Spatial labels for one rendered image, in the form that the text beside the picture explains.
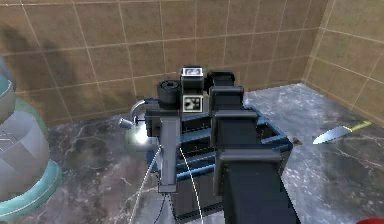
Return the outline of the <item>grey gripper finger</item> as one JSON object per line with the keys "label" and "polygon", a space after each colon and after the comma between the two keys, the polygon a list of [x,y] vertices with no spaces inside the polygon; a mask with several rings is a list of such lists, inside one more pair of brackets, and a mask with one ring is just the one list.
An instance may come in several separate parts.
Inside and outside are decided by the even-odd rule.
{"label": "grey gripper finger", "polygon": [[131,217],[129,218],[128,224],[133,224],[133,222],[134,222],[134,219],[135,219],[135,216],[136,216],[136,212],[137,212],[137,209],[138,209],[138,206],[139,206],[139,203],[140,203],[140,198],[141,198],[142,192],[143,192],[144,187],[145,187],[145,185],[146,185],[146,183],[148,181],[149,175],[150,175],[150,173],[151,173],[151,171],[152,171],[152,169],[153,169],[153,167],[154,167],[154,165],[156,163],[156,159],[159,156],[159,154],[161,153],[161,151],[162,151],[162,146],[160,145],[160,146],[157,147],[156,153],[154,154],[154,156],[153,156],[153,158],[152,158],[152,160],[150,162],[150,165],[148,166],[148,168],[146,170],[146,173],[145,173],[145,175],[143,177],[143,180],[142,180],[142,183],[140,185],[140,188],[139,188],[139,190],[138,190],[138,192],[136,194],[137,197],[136,197],[135,204],[134,204],[134,207],[133,207],[133,210],[132,210],[132,213],[131,213]]}
{"label": "grey gripper finger", "polygon": [[194,180],[192,171],[190,169],[190,166],[189,166],[189,164],[187,162],[186,156],[185,156],[181,146],[179,147],[179,152],[182,155],[182,158],[184,160],[185,166],[186,166],[186,168],[188,170],[188,173],[189,173],[189,176],[190,176],[190,179],[191,179],[192,187],[193,187],[193,190],[194,190],[194,193],[195,193],[196,202],[197,202],[198,212],[199,212],[199,216],[200,216],[200,222],[201,222],[201,224],[204,224],[203,214],[202,214],[200,200],[199,200],[200,198],[199,198],[199,194],[198,194],[197,187],[196,187],[196,184],[195,184],[195,180]]}

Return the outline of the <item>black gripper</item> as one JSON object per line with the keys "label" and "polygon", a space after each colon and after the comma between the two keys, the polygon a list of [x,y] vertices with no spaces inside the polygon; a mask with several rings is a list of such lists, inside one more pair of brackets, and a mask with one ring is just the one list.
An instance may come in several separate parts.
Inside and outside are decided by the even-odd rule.
{"label": "black gripper", "polygon": [[160,176],[158,191],[175,193],[177,151],[181,137],[180,84],[176,80],[161,81],[157,85],[157,94],[157,99],[148,101],[145,124],[147,135],[157,140],[154,159]]}

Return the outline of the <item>silver kettle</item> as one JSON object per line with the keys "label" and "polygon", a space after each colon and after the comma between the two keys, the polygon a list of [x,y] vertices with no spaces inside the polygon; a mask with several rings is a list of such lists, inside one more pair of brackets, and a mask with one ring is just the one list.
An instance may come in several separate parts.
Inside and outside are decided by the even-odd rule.
{"label": "silver kettle", "polygon": [[154,150],[158,146],[156,137],[147,135],[145,112],[153,98],[146,98],[135,103],[129,112],[130,117],[120,117],[118,127],[124,130],[124,148],[131,153]]}

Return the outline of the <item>grey and teal appliance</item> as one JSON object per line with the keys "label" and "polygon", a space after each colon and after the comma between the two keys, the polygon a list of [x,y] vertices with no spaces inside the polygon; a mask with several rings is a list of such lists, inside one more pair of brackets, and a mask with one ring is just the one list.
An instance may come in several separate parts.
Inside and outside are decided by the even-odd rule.
{"label": "grey and teal appliance", "polygon": [[43,119],[16,89],[0,56],[0,221],[38,208],[62,180],[60,166],[50,159]]}

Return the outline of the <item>red round object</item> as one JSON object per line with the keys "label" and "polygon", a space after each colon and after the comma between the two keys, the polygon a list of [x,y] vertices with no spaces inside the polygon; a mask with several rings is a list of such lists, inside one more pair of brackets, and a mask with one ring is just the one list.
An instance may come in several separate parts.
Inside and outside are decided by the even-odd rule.
{"label": "red round object", "polygon": [[356,224],[384,224],[384,218],[366,218],[356,222]]}

